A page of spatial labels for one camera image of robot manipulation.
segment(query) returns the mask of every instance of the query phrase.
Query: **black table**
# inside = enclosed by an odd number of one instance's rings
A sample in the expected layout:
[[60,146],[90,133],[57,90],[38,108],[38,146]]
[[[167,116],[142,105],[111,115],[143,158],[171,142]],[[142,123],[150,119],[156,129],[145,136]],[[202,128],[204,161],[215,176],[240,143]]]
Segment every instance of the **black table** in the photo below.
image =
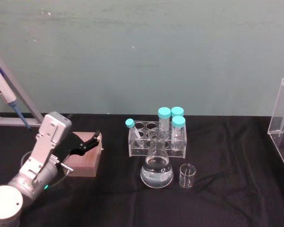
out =
[[[187,116],[186,159],[171,158],[172,184],[140,180],[143,157],[128,157],[125,120],[145,115],[75,114],[73,131],[103,133],[95,178],[67,178],[21,216],[22,227],[284,227],[284,166],[267,135],[269,117]],[[0,126],[0,184],[19,170],[37,129]],[[195,188],[178,184],[179,167],[197,169]]]

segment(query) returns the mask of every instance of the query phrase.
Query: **wooden block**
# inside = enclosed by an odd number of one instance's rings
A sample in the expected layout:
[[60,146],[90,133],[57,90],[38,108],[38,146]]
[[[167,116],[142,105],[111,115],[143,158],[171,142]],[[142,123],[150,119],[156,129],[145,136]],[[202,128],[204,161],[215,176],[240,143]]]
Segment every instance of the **wooden block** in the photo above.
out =
[[[94,132],[74,132],[84,142],[88,141]],[[69,176],[95,177],[102,150],[102,134],[100,133],[98,146],[85,153],[83,156],[72,155],[64,163],[74,171]]]

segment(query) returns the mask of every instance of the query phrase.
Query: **teal wall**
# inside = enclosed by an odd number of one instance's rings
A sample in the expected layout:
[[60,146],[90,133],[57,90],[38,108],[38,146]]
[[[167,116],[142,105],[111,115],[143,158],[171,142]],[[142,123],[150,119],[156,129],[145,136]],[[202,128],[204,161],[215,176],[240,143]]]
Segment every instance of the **teal wall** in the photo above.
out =
[[0,56],[42,112],[271,115],[284,0],[0,0]]

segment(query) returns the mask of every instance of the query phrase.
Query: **metal stand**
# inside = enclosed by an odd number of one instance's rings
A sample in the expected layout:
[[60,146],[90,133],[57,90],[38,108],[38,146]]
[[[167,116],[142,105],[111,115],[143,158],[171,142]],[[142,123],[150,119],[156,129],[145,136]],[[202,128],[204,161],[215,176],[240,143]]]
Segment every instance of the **metal stand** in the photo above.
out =
[[[5,80],[11,87],[11,89],[15,92],[17,97],[19,97],[25,106],[30,110],[31,114],[34,118],[26,118],[27,123],[33,127],[39,127],[43,121],[43,116],[37,110],[33,102],[30,100],[28,95],[22,89],[22,87],[17,82],[16,78],[10,72],[8,67],[4,64],[3,60],[0,58],[0,71],[4,75]],[[0,125],[6,126],[24,126],[24,123],[21,121],[20,118],[15,117],[0,117]]]

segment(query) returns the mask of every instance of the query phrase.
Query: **teal cap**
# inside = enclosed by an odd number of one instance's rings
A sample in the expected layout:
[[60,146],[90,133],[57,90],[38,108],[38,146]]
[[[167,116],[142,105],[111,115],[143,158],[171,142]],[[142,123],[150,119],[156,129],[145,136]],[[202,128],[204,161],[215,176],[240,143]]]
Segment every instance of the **teal cap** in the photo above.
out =
[[173,107],[171,109],[171,116],[172,117],[175,117],[175,116],[184,116],[184,110],[182,107],[179,107],[179,106],[176,106],[176,107]]
[[185,118],[182,116],[175,116],[172,118],[172,126],[177,128],[183,128],[185,126]]
[[128,118],[128,119],[125,121],[125,124],[126,124],[127,128],[132,128],[132,127],[134,126],[134,121],[133,121],[133,119]]
[[161,107],[158,110],[158,116],[159,116],[159,118],[163,118],[163,119],[169,118],[170,117],[170,109],[168,107]]

